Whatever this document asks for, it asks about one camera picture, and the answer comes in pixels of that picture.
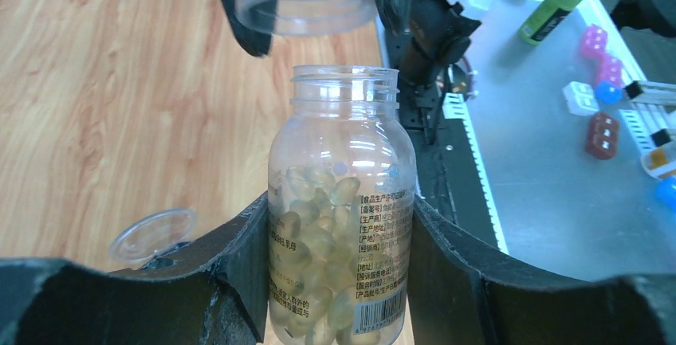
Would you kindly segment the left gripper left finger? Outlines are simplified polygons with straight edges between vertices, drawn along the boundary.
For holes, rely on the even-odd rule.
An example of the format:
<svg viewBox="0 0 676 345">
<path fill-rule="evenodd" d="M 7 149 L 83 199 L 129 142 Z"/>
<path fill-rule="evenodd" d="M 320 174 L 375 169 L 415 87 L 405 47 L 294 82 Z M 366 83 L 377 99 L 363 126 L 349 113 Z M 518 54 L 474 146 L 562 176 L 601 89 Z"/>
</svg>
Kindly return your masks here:
<svg viewBox="0 0 676 345">
<path fill-rule="evenodd" d="M 257 344 L 269 295 L 268 200 L 139 269 L 1 261 L 4 344 Z"/>
</svg>

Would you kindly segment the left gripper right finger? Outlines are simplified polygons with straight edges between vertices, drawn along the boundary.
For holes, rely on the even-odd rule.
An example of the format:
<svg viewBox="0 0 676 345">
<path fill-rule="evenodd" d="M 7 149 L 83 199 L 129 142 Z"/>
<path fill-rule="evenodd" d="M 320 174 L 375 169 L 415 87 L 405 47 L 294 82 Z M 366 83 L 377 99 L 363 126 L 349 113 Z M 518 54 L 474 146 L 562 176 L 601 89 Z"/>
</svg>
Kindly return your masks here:
<svg viewBox="0 0 676 345">
<path fill-rule="evenodd" d="M 407 282 L 417 344 L 672 344 L 675 277 L 587 282 L 504 254 L 415 199 Z"/>
</svg>

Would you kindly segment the clear pill bottle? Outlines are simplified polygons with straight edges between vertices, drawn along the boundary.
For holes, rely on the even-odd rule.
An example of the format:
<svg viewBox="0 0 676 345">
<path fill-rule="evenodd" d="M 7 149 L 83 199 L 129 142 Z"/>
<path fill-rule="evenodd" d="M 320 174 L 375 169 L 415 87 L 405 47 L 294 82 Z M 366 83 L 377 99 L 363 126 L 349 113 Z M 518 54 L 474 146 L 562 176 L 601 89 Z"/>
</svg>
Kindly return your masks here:
<svg viewBox="0 0 676 345">
<path fill-rule="evenodd" d="M 269 318 L 283 344 L 391 344 L 407 310 L 417 166 L 398 73 L 293 70 L 269 151 Z"/>
</svg>

